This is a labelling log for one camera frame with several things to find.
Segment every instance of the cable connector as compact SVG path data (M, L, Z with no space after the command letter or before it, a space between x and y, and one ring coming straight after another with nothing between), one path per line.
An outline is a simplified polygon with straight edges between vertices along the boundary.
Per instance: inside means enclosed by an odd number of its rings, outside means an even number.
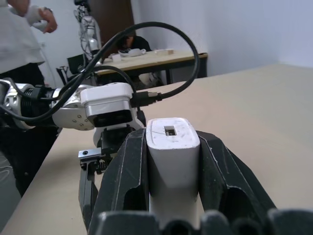
M161 95L161 93L157 92L138 92L136 96L131 99L131 105L133 108L138 106L148 106L157 101L161 101Z

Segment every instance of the white power adapter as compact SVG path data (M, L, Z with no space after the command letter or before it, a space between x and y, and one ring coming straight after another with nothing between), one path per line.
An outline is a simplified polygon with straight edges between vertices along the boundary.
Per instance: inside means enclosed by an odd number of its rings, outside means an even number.
M198 225L198 163L200 140L183 118L148 122L150 211L164 228L172 219Z

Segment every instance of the white shirt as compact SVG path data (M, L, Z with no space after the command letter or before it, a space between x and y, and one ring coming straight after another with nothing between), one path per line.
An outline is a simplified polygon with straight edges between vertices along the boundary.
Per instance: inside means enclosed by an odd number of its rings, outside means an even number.
M23 18L10 11L6 0L0 0L0 74L29 63L44 62L30 28L39 20L37 6L30 7Z

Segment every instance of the wooden table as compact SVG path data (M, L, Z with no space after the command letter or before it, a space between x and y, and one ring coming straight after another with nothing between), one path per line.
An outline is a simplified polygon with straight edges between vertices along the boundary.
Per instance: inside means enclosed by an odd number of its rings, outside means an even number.
M197 79L143 108L147 119L187 118L244 161L279 208L313 207L313 69L273 65ZM181 83L154 88L166 92ZM85 235L78 203L79 150L93 132L64 130L2 235Z
M207 77L206 62L208 54L200 53L199 56L201 63L198 78ZM115 66L126 71L129 76L139 76L143 73L166 71L167 84L173 82L170 70L192 66L193 64L194 56L191 51L178 50L175 50L174 54L171 55L157 55L154 51L150 51L141 56L122 57L122 61L120 62L113 62L112 59L106 59L104 62L104 65ZM115 73L111 70L101 70L101 67L97 67L96 71L99 84L108 77L108 74L112 78L112 73Z

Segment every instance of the white wall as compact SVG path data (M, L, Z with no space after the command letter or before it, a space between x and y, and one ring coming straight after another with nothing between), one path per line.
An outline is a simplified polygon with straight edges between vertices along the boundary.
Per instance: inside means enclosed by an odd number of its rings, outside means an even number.
M313 67L311 0L132 0L135 22L173 24L209 52L208 75L276 62ZM142 30L156 47L169 33Z
M41 65L40 69L46 82L54 87L52 72L56 85L62 86L56 68L67 65L68 57L82 54L78 36L79 25L73 13L76 9L74 0L32 0L31 4L51 8L58 23L57 30L51 34L43 34L35 28L33 31L38 42L44 43L43 52L48 63Z

